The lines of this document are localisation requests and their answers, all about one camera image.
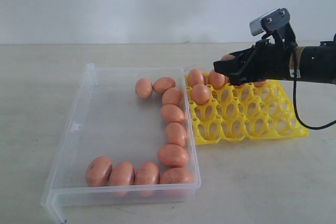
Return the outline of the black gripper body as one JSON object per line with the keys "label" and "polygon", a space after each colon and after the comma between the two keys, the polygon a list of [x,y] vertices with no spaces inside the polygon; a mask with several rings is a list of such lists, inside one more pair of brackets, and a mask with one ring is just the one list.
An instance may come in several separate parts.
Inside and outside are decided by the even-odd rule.
{"label": "black gripper body", "polygon": [[282,40],[275,43],[271,43],[269,39],[257,41],[244,55],[242,80],[293,80],[290,59],[297,46],[296,42],[286,44]]}

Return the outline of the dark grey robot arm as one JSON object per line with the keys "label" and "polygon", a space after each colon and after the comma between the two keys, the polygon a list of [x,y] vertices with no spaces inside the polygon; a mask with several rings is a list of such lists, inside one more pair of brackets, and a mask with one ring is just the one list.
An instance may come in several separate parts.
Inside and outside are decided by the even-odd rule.
{"label": "dark grey robot arm", "polygon": [[335,40],[298,46],[276,36],[274,43],[261,39],[231,55],[233,59],[216,61],[213,66],[235,86],[264,80],[335,84]]}

